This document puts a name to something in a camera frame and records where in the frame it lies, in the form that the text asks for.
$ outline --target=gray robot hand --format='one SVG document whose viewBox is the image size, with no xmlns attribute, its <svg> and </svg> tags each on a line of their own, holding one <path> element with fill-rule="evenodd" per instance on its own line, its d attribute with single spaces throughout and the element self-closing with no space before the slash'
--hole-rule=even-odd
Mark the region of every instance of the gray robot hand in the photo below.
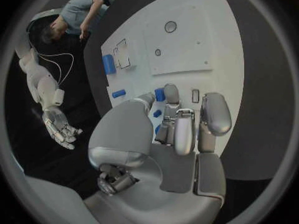
<svg viewBox="0 0 299 224">
<path fill-rule="evenodd" d="M 64 113 L 56 106 L 51 106 L 44 110 L 42 119 L 51 137 L 62 147 L 74 149 L 71 144 L 76 140 L 77 135 L 83 131 L 69 125 Z"/>
</svg>

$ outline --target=blue block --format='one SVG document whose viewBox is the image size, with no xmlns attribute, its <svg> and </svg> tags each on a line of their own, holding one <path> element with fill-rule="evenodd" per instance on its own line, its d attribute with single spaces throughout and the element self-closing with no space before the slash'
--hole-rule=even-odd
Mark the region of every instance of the blue block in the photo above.
<svg viewBox="0 0 299 224">
<path fill-rule="evenodd" d="M 124 96 L 126 94 L 125 90 L 115 91 L 112 93 L 112 97 L 115 99 L 119 96 Z"/>
<path fill-rule="evenodd" d="M 114 64 L 114 59 L 112 55 L 103 56 L 103 64 L 106 75 L 116 73 L 116 68 Z"/>
<path fill-rule="evenodd" d="M 159 132 L 161 124 L 159 124 L 155 129 L 154 129 L 154 133 L 157 134 Z"/>
<path fill-rule="evenodd" d="M 164 88 L 155 89 L 154 94 L 157 101 L 161 102 L 165 100 Z"/>
<path fill-rule="evenodd" d="M 158 118 L 161 114 L 162 114 L 162 111 L 161 111 L 161 110 L 156 110 L 156 111 L 153 113 L 153 116 L 154 116 L 155 118 Z"/>
</svg>

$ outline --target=gray shirt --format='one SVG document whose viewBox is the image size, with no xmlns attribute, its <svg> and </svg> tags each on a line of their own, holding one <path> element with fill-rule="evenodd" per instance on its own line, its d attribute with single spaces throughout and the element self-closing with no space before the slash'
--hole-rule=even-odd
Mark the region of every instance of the gray shirt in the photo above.
<svg viewBox="0 0 299 224">
<path fill-rule="evenodd" d="M 80 25 L 87 16 L 90 7 L 92 5 L 92 0 L 70 0 L 66 6 L 61 11 L 60 15 L 63 17 L 64 21 L 68 24 L 66 33 L 68 34 L 81 34 Z M 95 17 L 90 22 L 88 30 L 92 32 L 95 26 L 99 23 L 101 17 L 104 15 L 107 6 L 102 5 L 98 10 Z"/>
</svg>

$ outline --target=man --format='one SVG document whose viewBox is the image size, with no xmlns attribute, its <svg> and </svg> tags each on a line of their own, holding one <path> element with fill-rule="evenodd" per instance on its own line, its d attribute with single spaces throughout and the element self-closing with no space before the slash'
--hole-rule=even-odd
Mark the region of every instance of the man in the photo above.
<svg viewBox="0 0 299 224">
<path fill-rule="evenodd" d="M 43 42 L 57 41 L 64 33 L 80 35 L 86 39 L 103 16 L 102 5 L 110 6 L 114 0 L 70 0 L 60 15 L 46 26 L 41 34 Z"/>
</svg>

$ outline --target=humanoid robot arm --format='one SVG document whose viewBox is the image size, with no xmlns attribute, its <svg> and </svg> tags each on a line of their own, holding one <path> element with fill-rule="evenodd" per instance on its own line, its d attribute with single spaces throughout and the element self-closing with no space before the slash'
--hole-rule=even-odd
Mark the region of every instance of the humanoid robot arm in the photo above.
<svg viewBox="0 0 299 224">
<path fill-rule="evenodd" d="M 51 137 L 61 146 L 74 149 L 70 144 L 82 132 L 70 126 L 66 116 L 58 108 L 63 103 L 64 91 L 50 72 L 39 65 L 36 51 L 30 47 L 28 34 L 25 33 L 15 48 L 19 65 L 27 74 L 27 85 L 36 103 L 43 110 L 43 121 Z"/>
</svg>

